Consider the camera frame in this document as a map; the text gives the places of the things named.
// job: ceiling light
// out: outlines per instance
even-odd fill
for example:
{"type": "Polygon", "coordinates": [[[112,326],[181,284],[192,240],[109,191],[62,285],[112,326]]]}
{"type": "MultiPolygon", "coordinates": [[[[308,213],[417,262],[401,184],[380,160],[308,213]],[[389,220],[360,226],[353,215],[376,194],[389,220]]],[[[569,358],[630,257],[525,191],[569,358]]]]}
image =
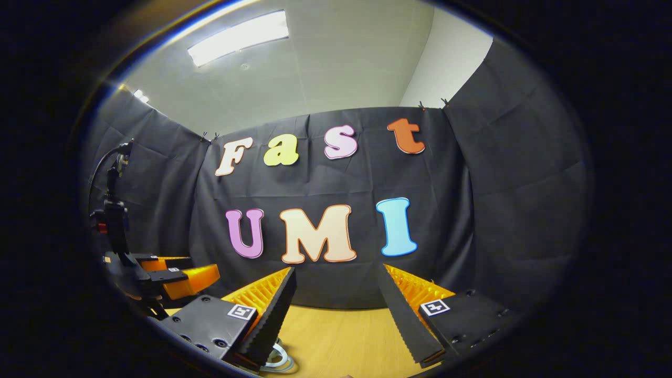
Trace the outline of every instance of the ceiling light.
{"type": "Polygon", "coordinates": [[[134,95],[135,97],[137,97],[138,99],[140,99],[140,101],[142,101],[142,102],[144,102],[144,103],[147,103],[147,102],[149,101],[149,97],[147,97],[147,96],[143,96],[143,95],[142,95],[142,91],[139,90],[139,89],[137,89],[135,92],[133,92],[133,95],[134,95]]]}
{"type": "Polygon", "coordinates": [[[289,37],[285,11],[277,11],[223,30],[187,49],[197,67],[246,47],[289,37]]]}

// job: purple letter u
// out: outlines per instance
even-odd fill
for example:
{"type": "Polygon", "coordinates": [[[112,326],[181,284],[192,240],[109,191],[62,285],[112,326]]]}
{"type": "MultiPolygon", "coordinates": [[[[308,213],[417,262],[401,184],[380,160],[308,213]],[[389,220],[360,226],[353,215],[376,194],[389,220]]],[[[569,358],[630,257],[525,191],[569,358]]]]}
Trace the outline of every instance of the purple letter u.
{"type": "Polygon", "coordinates": [[[242,257],[258,258],[263,252],[263,240],[261,238],[263,210],[250,209],[247,211],[247,218],[250,220],[250,226],[252,227],[252,246],[249,247],[243,243],[243,238],[241,237],[241,218],[243,218],[243,214],[240,210],[229,210],[226,212],[228,234],[231,237],[233,249],[242,257]]]}

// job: ceiling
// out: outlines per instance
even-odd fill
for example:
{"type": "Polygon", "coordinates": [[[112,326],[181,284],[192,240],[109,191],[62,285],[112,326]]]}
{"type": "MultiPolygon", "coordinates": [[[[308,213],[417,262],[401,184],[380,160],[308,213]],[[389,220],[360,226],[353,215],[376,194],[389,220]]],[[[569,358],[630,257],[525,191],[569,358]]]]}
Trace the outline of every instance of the ceiling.
{"type": "Polygon", "coordinates": [[[125,85],[141,89],[151,106],[208,137],[308,113],[399,106],[433,12],[414,0],[261,0],[154,52],[125,85]],[[281,9],[287,39],[201,67],[187,53],[225,28],[281,9]]]}

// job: screw hole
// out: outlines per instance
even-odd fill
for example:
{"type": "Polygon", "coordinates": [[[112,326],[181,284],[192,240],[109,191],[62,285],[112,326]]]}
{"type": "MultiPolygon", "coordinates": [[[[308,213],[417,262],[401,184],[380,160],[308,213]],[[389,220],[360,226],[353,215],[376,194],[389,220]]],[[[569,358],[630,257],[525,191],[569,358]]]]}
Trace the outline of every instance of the screw hole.
{"type": "Polygon", "coordinates": [[[459,343],[460,341],[462,341],[462,339],[464,339],[465,337],[466,337],[466,335],[457,335],[457,336],[454,336],[454,337],[450,340],[450,343],[451,343],[451,344],[457,344],[457,343],[459,343]]]}

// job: black fabric curtain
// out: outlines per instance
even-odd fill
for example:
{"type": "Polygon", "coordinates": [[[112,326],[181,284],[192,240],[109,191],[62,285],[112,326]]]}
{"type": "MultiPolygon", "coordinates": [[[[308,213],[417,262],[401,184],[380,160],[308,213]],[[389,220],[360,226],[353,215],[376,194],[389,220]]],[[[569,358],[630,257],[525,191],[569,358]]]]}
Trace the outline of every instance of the black fabric curtain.
{"type": "Polygon", "coordinates": [[[474,286],[516,309],[543,302],[588,219],[592,176],[579,119],[496,38],[444,113],[472,182],[474,286]]]}
{"type": "MultiPolygon", "coordinates": [[[[279,218],[286,209],[303,209],[317,227],[325,209],[346,204],[349,240],[357,258],[348,262],[316,262],[296,265],[294,304],[324,308],[364,309],[385,307],[376,282],[375,267],[384,262],[427,280],[444,278],[451,263],[469,247],[471,211],[468,172],[445,115],[439,109],[366,108],[339,110],[288,118],[219,138],[209,148],[196,183],[195,209],[190,227],[190,252],[196,264],[220,266],[222,278],[208,289],[219,296],[267,274],[287,267],[286,227],[279,218]],[[415,140],[425,143],[417,155],[402,152],[387,126],[406,118],[418,124],[415,140]],[[330,160],[325,156],[327,130],[344,124],[355,130],[358,150],[351,157],[330,160]],[[268,142],[282,134],[298,138],[299,159],[293,165],[267,166],[263,156],[268,142]],[[247,137],[253,145],[227,176],[215,176],[223,145],[247,137]],[[415,252],[383,256],[386,230],[376,211],[381,200],[405,197],[415,252]],[[224,214],[243,213],[243,241],[252,242],[245,213],[262,209],[263,254],[244,258],[234,251],[224,214]]],[[[447,277],[447,287],[464,287],[467,273],[447,277]]]]}
{"type": "MultiPolygon", "coordinates": [[[[191,256],[216,263],[222,278],[206,290],[223,296],[287,267],[281,211],[303,209],[317,227],[325,209],[351,207],[349,240],[357,258],[323,255],[295,265],[294,304],[337,309],[385,307],[375,279],[383,262],[451,291],[476,288],[517,310],[544,301],[566,270],[587,221],[589,156],[581,125],[549,80],[518,52],[495,39],[485,60],[442,109],[364,108],[298,116],[219,137],[212,143],[117,91],[100,109],[83,150],[87,177],[100,157],[135,138],[131,163],[118,184],[129,208],[128,241],[136,253],[191,256]],[[419,125],[419,154],[402,152],[387,126],[419,125]],[[355,130],[358,150],[342,159],[324,154],[335,126],[355,130]],[[297,137],[298,161],[268,166],[269,141],[297,137]],[[216,176],[230,141],[253,145],[216,176]],[[415,252],[389,257],[376,204],[405,197],[415,252]],[[252,243],[249,209],[262,209],[263,253],[233,249],[225,213],[239,210],[243,242],[252,243]]],[[[100,206],[105,166],[94,182],[100,206]]]]}

